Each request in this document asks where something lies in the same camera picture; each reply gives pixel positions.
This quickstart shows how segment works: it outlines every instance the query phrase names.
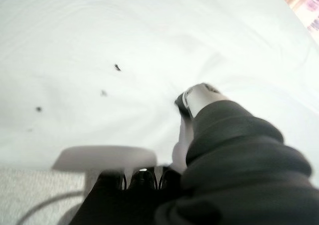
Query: dark jacket sleeve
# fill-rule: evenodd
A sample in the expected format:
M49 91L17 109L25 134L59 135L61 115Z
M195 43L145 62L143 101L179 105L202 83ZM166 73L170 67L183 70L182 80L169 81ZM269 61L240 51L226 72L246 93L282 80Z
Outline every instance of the dark jacket sleeve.
M181 177L184 196L160 206L158 225L319 225L311 167L281 133L232 101L202 109Z

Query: insect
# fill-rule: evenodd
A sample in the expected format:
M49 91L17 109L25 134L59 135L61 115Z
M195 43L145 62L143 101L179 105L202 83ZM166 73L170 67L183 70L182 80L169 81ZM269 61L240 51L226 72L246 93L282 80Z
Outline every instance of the insect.
M116 69L117 71L121 71L121 69L119 68L119 66L118 66L117 64L115 64L114 67L115 67L115 69Z
M106 97L106 96L108 96L108 94L106 93L105 90L101 90L101 96L102 96L102 97Z

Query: gray carpet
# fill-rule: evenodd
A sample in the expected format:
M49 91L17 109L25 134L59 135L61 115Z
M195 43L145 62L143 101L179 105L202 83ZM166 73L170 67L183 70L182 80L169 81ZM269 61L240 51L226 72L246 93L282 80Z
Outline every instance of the gray carpet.
M0 225L67 225L93 174L0 168Z

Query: bug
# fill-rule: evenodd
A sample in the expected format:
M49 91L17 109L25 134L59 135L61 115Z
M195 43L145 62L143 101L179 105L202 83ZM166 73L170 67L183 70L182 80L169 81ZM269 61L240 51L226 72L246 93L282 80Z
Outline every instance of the bug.
M105 90L101 90L101 96L102 96L102 97L106 97L106 96L108 96L108 94L106 93Z
M115 67L115 69L116 69L117 71L121 71L121 69L119 68L119 66L118 66L117 64L115 64L114 67Z

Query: white sheet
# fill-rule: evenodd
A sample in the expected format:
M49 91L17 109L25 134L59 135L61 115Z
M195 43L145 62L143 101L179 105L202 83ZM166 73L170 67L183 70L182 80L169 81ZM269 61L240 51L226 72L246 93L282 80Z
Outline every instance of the white sheet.
M170 163L173 101L208 82L274 123L319 185L319 50L283 0L0 0L0 32L3 165L91 145Z

